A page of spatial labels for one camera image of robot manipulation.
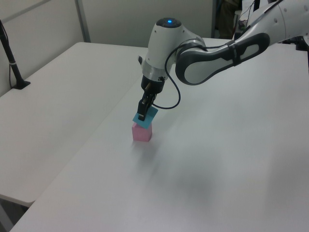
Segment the black stand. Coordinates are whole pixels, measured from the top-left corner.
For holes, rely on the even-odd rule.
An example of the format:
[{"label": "black stand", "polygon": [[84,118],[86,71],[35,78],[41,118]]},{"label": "black stand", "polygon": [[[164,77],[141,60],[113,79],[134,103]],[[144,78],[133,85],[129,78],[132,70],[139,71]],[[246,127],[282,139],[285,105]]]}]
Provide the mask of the black stand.
[{"label": "black stand", "polygon": [[15,61],[13,53],[11,51],[11,48],[10,48],[10,45],[9,45],[9,41],[8,41],[7,36],[6,36],[5,30],[4,30],[4,26],[3,26],[2,22],[1,22],[1,20],[0,20],[0,40],[2,42],[4,51],[6,53],[6,56],[9,59],[9,63],[11,65],[11,68],[12,68],[13,73],[14,73],[15,78],[16,78],[16,85],[13,86],[13,88],[23,89],[24,87],[30,85],[30,82],[29,81],[24,81],[22,79],[21,75],[20,75],[20,72],[18,70],[16,61]]}]

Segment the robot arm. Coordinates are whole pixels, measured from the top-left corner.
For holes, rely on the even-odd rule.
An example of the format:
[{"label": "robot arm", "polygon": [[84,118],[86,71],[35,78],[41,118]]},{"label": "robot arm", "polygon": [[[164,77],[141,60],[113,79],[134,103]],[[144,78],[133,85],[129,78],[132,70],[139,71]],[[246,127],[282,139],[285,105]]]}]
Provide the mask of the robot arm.
[{"label": "robot arm", "polygon": [[180,81],[188,85],[202,84],[218,72],[261,54],[272,44],[308,34],[308,8],[309,0],[279,0],[266,5],[253,13],[238,40],[211,51],[178,20],[159,20],[152,31],[145,60],[139,58],[143,73],[141,87],[145,90],[139,102],[139,119],[145,119],[173,63]]}]

